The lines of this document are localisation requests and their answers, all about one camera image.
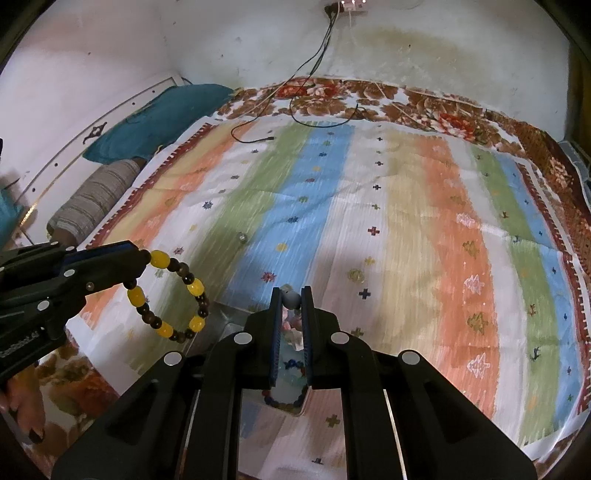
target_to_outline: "white wall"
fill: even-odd
[[[15,180],[35,160],[49,159],[60,135],[169,69],[153,1],[58,0],[0,74],[0,179]]]
[[[157,1],[181,74],[232,87],[291,75],[318,48],[330,3]],[[534,0],[425,0],[412,10],[396,2],[368,0],[353,32],[341,17],[319,74],[463,95],[562,139],[569,45]]]

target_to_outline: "beaded bracelet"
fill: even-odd
[[[199,309],[197,315],[189,322],[189,328],[184,332],[178,332],[150,310],[150,305],[146,302],[144,291],[138,286],[138,282],[135,279],[123,283],[123,286],[127,288],[127,298],[129,298],[129,302],[142,316],[144,323],[147,323],[156,330],[157,334],[173,342],[184,343],[187,338],[193,338],[197,332],[203,330],[203,327],[205,327],[205,318],[209,315],[207,309],[209,307],[209,299],[205,295],[203,283],[189,271],[189,266],[186,263],[179,262],[176,258],[170,258],[160,250],[153,250],[152,253],[142,250],[142,253],[145,254],[146,259],[149,260],[153,267],[176,272],[183,279],[183,283],[187,286],[188,291],[197,300]]]

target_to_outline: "gray ball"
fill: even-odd
[[[282,291],[281,292],[281,301],[283,302],[283,306],[288,310],[296,310],[300,308],[301,305],[301,296],[296,291]]]

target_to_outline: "yellow bead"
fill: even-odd
[[[189,328],[195,333],[203,330],[203,327],[205,327],[205,319],[202,319],[200,316],[195,315],[189,322]]]
[[[193,280],[193,283],[187,285],[187,290],[191,292],[191,295],[193,295],[193,297],[200,297],[201,295],[203,295],[205,287],[201,283],[201,280],[196,278],[195,280]]]
[[[153,250],[150,263],[156,268],[166,268],[170,265],[170,257],[160,250]]]
[[[129,301],[134,307],[141,307],[146,303],[144,291],[139,285],[127,291],[127,298],[129,298]]]
[[[162,322],[162,326],[156,330],[162,338],[168,338],[173,334],[174,329],[166,322]]]

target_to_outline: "striped blanket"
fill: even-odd
[[[382,352],[421,352],[533,459],[581,425],[589,294],[533,164],[390,122],[268,116],[238,130],[275,137],[254,145],[232,139],[235,125],[201,126],[90,244],[174,253],[211,298],[241,310],[266,308],[275,286],[309,284],[342,330]],[[139,284],[184,329],[194,300],[160,277],[148,269]],[[69,327],[119,393],[170,349],[123,287],[89,297]],[[341,418],[335,391],[309,392],[298,417],[246,402],[240,470],[344,478]]]

